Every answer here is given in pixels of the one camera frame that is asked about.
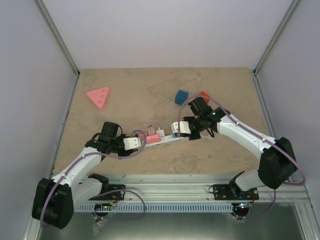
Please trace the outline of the white power strip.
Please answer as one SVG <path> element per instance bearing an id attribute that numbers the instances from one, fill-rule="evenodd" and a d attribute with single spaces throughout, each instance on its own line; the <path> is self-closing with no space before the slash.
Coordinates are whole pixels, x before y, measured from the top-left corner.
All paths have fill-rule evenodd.
<path id="1" fill-rule="evenodd" d="M 168 146 L 168 145 L 172 145 L 174 143 L 185 141 L 188 139 L 189 139 L 188 137 L 178 137 L 178 136 L 176 136 L 176 134 L 161 136 L 159 142 L 147 143 L 144 148 L 145 149 L 153 149 L 153 148 L 157 148 L 157 147 Z"/>

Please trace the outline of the red cube socket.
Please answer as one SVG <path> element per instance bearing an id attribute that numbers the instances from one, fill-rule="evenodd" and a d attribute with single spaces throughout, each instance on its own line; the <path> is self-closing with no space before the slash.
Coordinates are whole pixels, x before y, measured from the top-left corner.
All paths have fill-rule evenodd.
<path id="1" fill-rule="evenodd" d="M 207 104 L 210 102 L 210 96 L 205 91 L 201 91 L 198 95 L 201 96 Z"/>

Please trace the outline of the blue cube socket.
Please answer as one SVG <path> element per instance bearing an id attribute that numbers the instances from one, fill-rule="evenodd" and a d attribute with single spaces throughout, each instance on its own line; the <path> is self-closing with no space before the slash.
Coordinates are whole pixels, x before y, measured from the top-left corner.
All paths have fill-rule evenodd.
<path id="1" fill-rule="evenodd" d="M 184 90 L 178 90 L 178 92 L 175 95 L 174 103 L 182 106 L 183 103 L 188 99 L 189 93 Z"/>

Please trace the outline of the pink round plug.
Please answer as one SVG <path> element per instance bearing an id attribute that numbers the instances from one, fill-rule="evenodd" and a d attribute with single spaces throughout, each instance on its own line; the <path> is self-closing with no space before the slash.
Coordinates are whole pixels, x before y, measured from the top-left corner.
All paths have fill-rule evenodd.
<path id="1" fill-rule="evenodd" d="M 149 135 L 146 137 L 146 144 L 155 144 L 161 141 L 161 137 L 158 134 Z"/>

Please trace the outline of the pink power strip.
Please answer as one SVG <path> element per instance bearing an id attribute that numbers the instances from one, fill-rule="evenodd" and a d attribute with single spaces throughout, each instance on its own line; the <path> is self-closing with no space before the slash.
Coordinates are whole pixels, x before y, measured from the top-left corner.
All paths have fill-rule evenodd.
<path id="1" fill-rule="evenodd" d="M 106 104 L 109 91 L 110 88 L 106 86 L 90 90 L 86 93 L 86 96 L 99 110 L 102 110 Z"/>

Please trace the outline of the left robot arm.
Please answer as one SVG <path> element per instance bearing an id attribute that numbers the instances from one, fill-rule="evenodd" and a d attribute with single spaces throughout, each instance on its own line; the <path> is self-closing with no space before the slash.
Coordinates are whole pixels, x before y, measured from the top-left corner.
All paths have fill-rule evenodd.
<path id="1" fill-rule="evenodd" d="M 123 133 L 120 125 L 106 121 L 100 132 L 86 142 L 79 156 L 52 178 L 43 178 L 36 187 L 31 216 L 41 227 L 50 225 L 63 229 L 73 217 L 75 209 L 91 199 L 111 201 L 121 199 L 123 185 L 110 185 L 109 179 L 99 174 L 89 174 L 106 157 L 128 159 L 137 156 L 146 146 L 140 139 L 143 131 L 135 130 L 133 136 Z"/>

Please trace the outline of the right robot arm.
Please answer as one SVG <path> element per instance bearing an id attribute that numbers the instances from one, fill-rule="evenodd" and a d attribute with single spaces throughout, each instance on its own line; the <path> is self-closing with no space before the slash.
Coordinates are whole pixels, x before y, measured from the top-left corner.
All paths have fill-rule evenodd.
<path id="1" fill-rule="evenodd" d="M 239 121 L 220 104 L 212 109 L 202 97 L 196 97 L 187 105 L 193 116 L 177 122 L 179 134 L 197 140 L 203 131 L 211 136 L 219 133 L 249 150 L 259 160 L 257 169 L 242 171 L 229 181 L 227 189 L 234 200 L 242 199 L 259 187 L 276 190 L 297 171 L 295 154 L 288 139 L 262 134 Z"/>

